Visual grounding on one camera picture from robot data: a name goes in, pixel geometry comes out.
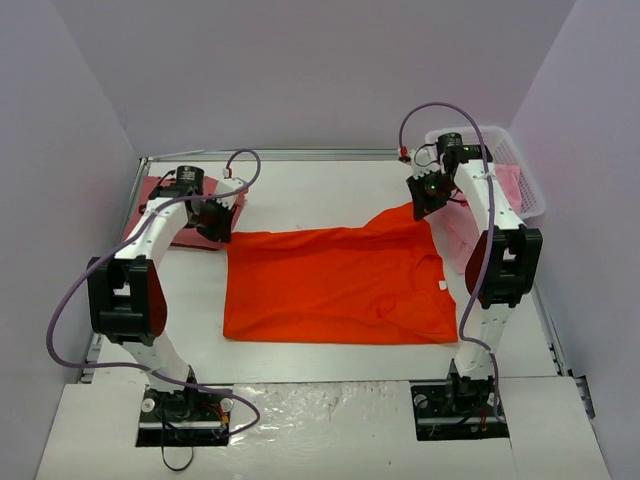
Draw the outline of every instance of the laundry basket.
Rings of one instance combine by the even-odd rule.
[[[478,136],[471,127],[446,128],[432,130],[426,135],[427,143],[435,143],[436,139],[445,133],[457,132],[462,135],[462,141],[468,145],[477,144]],[[513,144],[509,133],[500,127],[480,127],[484,143],[493,156],[496,165],[518,165],[520,167],[520,194],[522,195],[522,211],[520,218],[537,217],[544,213],[546,204],[540,189],[524,163],[522,155]]]

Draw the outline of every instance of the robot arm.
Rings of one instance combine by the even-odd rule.
[[[495,165],[488,149],[486,153],[490,162],[488,174],[493,175]],[[465,270],[469,293],[479,276],[489,224],[489,188],[481,157],[480,146],[464,145],[457,133],[442,135],[436,144],[425,145],[402,157],[405,162],[410,162],[413,170],[407,185],[413,199],[416,221],[444,207],[457,191],[466,197],[481,233]],[[493,187],[496,213],[494,239],[489,266],[478,297],[482,315],[470,317],[465,334],[483,341],[495,352],[509,316],[520,303],[522,295],[533,286],[542,235],[538,229],[524,225],[497,181],[493,182]],[[486,349],[469,342],[461,342],[452,369],[460,381],[488,379],[491,383],[493,376]]]
[[[167,377],[192,383],[195,380],[193,371],[180,358],[165,332],[167,303],[157,267],[183,228],[196,228],[214,242],[231,240],[237,195],[215,201],[181,202],[161,209],[171,198],[203,195],[203,182],[203,170],[179,167],[171,185],[159,185],[151,193],[146,210],[131,235],[142,228],[150,215],[157,215],[155,221],[138,240],[120,250],[88,279],[94,332],[122,345],[141,365]],[[214,193],[229,193],[242,184],[240,179],[225,178],[218,182]],[[181,390],[153,375],[147,376],[153,390],[167,393]]]

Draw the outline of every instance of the pink cloth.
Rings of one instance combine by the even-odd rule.
[[[160,180],[160,177],[144,177],[142,179],[142,185],[140,186],[140,197],[138,199],[138,204],[136,205],[136,209],[133,212],[133,215],[131,216],[129,223],[127,224],[127,228],[125,229],[125,232],[124,232],[124,238],[127,238],[129,236],[129,234],[133,230],[133,227],[136,226],[136,224],[138,223],[138,220],[140,220],[140,217],[142,217],[141,206],[147,203],[149,199],[149,194],[158,184],[159,180]],[[217,184],[218,184],[218,180],[214,178],[204,177],[205,195],[212,194],[215,191]],[[244,207],[244,202],[245,202],[245,193],[242,193],[238,197],[238,200],[236,202],[236,204],[238,205],[238,210],[234,215],[232,228],[233,226],[235,226],[236,221],[238,220],[238,218],[240,217],[240,214],[242,213],[242,209]],[[224,248],[224,244],[215,243],[207,240],[202,235],[200,235],[195,228],[185,228],[180,232],[178,232],[176,237],[173,239],[173,242],[171,243],[171,245],[173,245],[174,247],[200,248],[203,250],[221,250]]]
[[[496,165],[496,177],[504,191],[511,208],[520,215],[522,195],[520,194],[520,167],[516,165]],[[456,199],[464,200],[458,194]],[[464,273],[473,249],[480,238],[478,227],[467,204],[449,202],[441,210],[442,219],[447,227],[447,236],[451,248],[451,259],[456,272]]]

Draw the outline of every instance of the red cloth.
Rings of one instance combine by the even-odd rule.
[[[457,341],[456,306],[411,204],[362,228],[234,233],[224,336],[257,342]]]
[[[138,204],[136,205],[136,209],[127,224],[127,228],[124,232],[124,238],[127,238],[133,228],[136,226],[140,218],[142,217],[142,205],[145,205],[149,199],[149,195],[153,191],[153,189],[158,184],[160,177],[144,177],[142,179],[142,185],[140,186],[140,196],[138,198]],[[163,185],[167,185],[169,183],[168,180],[163,182]],[[205,195],[212,194],[216,185],[218,184],[218,180],[210,177],[204,177],[204,193]],[[233,218],[233,226],[235,226],[236,221],[240,217],[242,213],[242,209],[244,207],[245,194],[242,193],[238,200],[236,201],[236,205],[238,205],[238,209],[236,210],[236,214]],[[171,243],[174,247],[191,247],[191,248],[200,248],[203,250],[221,250],[224,248],[223,243],[215,243],[210,240],[207,240],[202,235],[200,235],[195,228],[185,228],[178,232],[178,234],[173,239]]]

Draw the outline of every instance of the white table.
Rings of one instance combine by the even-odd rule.
[[[174,166],[152,164],[150,173]],[[214,177],[222,167],[198,166]],[[249,178],[253,168],[238,163],[234,173]],[[409,200],[407,175],[392,161],[266,163],[237,230],[360,226]],[[459,314],[468,296],[447,263],[442,228],[432,221]],[[263,419],[228,447],[196,449],[181,478],[608,478],[573,379],[556,376],[529,296],[507,324],[498,352],[510,438],[417,442],[408,380],[444,378],[455,345],[230,342],[222,337],[226,270],[222,252],[168,252],[160,267],[167,328],[201,382],[233,384]],[[106,343],[100,361],[113,360],[131,357]],[[68,385],[38,480],[176,478],[159,449],[134,447],[145,381],[114,369],[97,371],[91,385]],[[250,415],[236,402],[232,423],[246,423]],[[176,463],[184,455],[184,449],[168,454]]]

